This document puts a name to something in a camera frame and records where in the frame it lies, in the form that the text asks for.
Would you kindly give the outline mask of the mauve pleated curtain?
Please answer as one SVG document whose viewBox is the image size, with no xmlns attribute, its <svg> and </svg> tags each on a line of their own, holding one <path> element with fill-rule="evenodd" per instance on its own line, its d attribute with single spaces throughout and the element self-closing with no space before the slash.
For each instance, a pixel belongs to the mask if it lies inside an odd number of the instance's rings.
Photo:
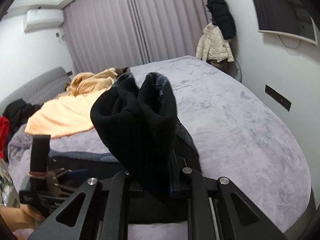
<svg viewBox="0 0 320 240">
<path fill-rule="evenodd" d="M 207 0 L 74 0 L 63 31 L 77 73 L 195 55 Z"/>
</svg>

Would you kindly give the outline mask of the black wall plate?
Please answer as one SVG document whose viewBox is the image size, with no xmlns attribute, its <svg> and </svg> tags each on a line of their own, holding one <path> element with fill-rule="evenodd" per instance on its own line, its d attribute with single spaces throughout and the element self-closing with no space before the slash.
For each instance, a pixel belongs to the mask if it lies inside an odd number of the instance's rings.
<svg viewBox="0 0 320 240">
<path fill-rule="evenodd" d="M 271 98 L 273 98 L 277 103 L 282 105 L 288 112 L 290 111 L 292 103 L 283 95 L 281 95 L 268 85 L 265 85 L 265 93 L 268 94 Z"/>
</svg>

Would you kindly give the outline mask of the black phone on gripper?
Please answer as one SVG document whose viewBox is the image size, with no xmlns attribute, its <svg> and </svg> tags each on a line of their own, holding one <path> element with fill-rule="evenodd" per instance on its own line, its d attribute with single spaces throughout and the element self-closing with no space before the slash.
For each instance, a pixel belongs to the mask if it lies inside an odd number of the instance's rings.
<svg viewBox="0 0 320 240">
<path fill-rule="evenodd" d="M 45 177 L 48 168 L 47 160 L 50 151 L 50 135 L 35 135 L 30 155 L 30 171 L 33 177 Z"/>
</svg>

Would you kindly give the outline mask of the grey quilted headboard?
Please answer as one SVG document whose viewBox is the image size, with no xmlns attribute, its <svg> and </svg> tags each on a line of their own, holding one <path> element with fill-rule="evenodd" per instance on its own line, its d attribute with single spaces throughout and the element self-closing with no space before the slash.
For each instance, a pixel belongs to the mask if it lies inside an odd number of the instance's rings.
<svg viewBox="0 0 320 240">
<path fill-rule="evenodd" d="M 1 101 L 1 114 L 7 105 L 18 99 L 26 103 L 40 105 L 66 91 L 70 77 L 62 67 L 54 68 L 32 79 Z"/>
</svg>

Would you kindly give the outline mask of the peach fleece garment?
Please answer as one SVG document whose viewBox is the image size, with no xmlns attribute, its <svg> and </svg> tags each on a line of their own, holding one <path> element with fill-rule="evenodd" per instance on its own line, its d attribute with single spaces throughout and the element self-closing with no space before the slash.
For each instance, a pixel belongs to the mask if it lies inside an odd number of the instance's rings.
<svg viewBox="0 0 320 240">
<path fill-rule="evenodd" d="M 77 96 L 62 95 L 45 102 L 28 119 L 25 133 L 50 135 L 52 139 L 56 139 L 91 130 L 91 108 L 105 91 L 102 89 Z"/>
</svg>

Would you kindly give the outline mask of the red garment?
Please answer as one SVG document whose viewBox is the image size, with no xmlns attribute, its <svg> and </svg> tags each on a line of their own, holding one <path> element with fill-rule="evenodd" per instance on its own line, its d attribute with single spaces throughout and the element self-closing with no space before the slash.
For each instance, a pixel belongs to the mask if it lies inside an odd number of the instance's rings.
<svg viewBox="0 0 320 240">
<path fill-rule="evenodd" d="M 1 116 L 0 117 L 0 154 L 2 159 L 5 158 L 4 150 L 5 150 L 5 145 L 7 142 L 9 131 L 10 131 L 9 120 L 6 117 Z"/>
</svg>

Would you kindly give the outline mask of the black hanging jacket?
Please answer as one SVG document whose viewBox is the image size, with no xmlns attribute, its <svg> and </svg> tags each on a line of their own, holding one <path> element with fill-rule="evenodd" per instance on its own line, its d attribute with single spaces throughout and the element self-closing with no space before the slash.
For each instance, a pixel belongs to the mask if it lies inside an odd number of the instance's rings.
<svg viewBox="0 0 320 240">
<path fill-rule="evenodd" d="M 236 35 L 234 18 L 225 0 L 207 0 L 207 8 L 212 15 L 213 25 L 217 25 L 225 40 Z"/>
</svg>

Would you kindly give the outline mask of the lilac plush bed blanket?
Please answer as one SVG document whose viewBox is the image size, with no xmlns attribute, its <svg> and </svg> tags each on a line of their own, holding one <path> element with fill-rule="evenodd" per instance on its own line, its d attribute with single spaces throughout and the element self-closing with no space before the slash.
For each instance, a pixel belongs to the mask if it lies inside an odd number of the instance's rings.
<svg viewBox="0 0 320 240">
<path fill-rule="evenodd" d="M 169 79 L 203 175 L 230 178 L 282 232 L 300 219 L 311 195 L 308 164 L 289 128 L 249 89 L 192 56 L 131 72 L 138 86 L 150 72 Z M 9 163 L 17 191 L 29 171 L 30 152 Z"/>
</svg>

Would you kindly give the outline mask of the black pants with patterned lining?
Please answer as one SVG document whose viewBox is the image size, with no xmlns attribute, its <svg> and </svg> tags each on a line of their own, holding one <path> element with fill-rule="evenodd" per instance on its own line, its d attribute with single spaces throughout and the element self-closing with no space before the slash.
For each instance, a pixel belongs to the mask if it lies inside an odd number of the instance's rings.
<svg viewBox="0 0 320 240">
<path fill-rule="evenodd" d="M 199 153 L 177 116 L 166 76 L 153 72 L 137 86 L 123 74 L 94 103 L 93 129 L 50 141 L 50 169 L 87 169 L 106 179 L 127 170 L 142 191 L 130 203 L 138 224 L 179 223 L 188 218 L 188 202 L 171 185 L 171 158 L 200 171 Z"/>
</svg>

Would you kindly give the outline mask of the wall-mounted curved television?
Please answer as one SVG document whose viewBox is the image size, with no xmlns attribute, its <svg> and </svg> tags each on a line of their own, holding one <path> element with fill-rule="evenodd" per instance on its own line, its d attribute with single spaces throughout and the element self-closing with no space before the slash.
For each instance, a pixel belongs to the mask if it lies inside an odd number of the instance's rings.
<svg viewBox="0 0 320 240">
<path fill-rule="evenodd" d="M 300 0 L 253 0 L 260 33 L 318 44 L 315 23 Z"/>
</svg>

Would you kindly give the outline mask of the black clothes pile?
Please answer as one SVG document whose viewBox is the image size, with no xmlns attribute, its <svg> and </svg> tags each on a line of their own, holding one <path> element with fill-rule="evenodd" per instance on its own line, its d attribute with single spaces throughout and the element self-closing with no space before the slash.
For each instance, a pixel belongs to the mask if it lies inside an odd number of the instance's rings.
<svg viewBox="0 0 320 240">
<path fill-rule="evenodd" d="M 23 99 L 17 99 L 8 104 L 3 112 L 3 116 L 9 120 L 10 132 L 13 134 L 16 133 L 41 107 L 42 105 L 32 105 Z"/>
</svg>

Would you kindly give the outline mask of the tan striped shirt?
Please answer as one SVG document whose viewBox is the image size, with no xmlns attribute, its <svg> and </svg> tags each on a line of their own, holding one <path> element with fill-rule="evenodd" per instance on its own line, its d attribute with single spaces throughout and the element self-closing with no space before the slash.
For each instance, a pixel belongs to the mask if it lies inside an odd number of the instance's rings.
<svg viewBox="0 0 320 240">
<path fill-rule="evenodd" d="M 78 96 L 93 93 L 102 89 L 109 90 L 116 80 L 125 73 L 130 73 L 128 67 L 108 68 L 97 74 L 93 72 L 80 72 L 67 84 L 66 95 Z"/>
</svg>

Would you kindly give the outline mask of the lilac crumpled garment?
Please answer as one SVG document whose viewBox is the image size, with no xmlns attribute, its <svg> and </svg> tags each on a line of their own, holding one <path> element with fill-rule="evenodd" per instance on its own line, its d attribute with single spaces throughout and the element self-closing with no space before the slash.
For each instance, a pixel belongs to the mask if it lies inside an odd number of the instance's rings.
<svg viewBox="0 0 320 240">
<path fill-rule="evenodd" d="M 20 161 L 24 152 L 31 148 L 33 137 L 25 133 L 26 125 L 27 124 L 23 124 L 8 143 L 9 163 Z"/>
</svg>

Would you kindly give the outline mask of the white air conditioner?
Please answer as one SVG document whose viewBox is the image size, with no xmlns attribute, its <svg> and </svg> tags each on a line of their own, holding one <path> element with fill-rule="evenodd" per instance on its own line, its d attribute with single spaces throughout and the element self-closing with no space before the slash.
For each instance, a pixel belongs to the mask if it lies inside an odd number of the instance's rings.
<svg viewBox="0 0 320 240">
<path fill-rule="evenodd" d="M 64 22 L 62 10 L 58 9 L 35 9 L 29 10 L 23 19 L 25 33 L 57 28 Z"/>
</svg>

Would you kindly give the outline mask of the cream puffer jacket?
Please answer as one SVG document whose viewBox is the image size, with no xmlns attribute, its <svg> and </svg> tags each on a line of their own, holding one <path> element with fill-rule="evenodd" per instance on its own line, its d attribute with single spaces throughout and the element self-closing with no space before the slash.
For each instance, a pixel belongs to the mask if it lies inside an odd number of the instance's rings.
<svg viewBox="0 0 320 240">
<path fill-rule="evenodd" d="M 235 61 L 229 42 L 223 38 L 220 28 L 212 23 L 203 29 L 195 57 L 202 61 Z"/>
</svg>

